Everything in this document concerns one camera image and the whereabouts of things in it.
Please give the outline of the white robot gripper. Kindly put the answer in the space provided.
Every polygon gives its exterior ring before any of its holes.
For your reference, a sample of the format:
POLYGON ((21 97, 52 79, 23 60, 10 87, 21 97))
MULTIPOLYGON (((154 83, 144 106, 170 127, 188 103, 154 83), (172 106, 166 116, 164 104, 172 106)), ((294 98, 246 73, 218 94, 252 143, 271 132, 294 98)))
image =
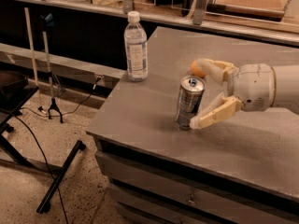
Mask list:
POLYGON ((205 109, 191 118, 192 129, 204 129, 231 118, 240 111, 265 111, 274 100, 273 69, 264 63, 245 64, 236 68, 232 63, 197 59, 197 64, 218 84, 228 81, 228 97, 219 93, 205 109))

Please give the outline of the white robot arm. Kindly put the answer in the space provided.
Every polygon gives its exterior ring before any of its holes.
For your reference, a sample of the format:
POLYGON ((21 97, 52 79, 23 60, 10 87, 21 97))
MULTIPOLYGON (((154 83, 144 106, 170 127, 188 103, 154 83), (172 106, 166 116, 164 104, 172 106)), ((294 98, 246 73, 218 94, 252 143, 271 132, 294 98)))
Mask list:
POLYGON ((227 83, 227 96, 221 92, 191 118, 192 129, 204 129, 229 119, 239 110, 282 107, 299 114, 299 65, 255 63, 236 67, 225 61, 198 59, 191 64, 191 73, 210 77, 220 85, 227 83))

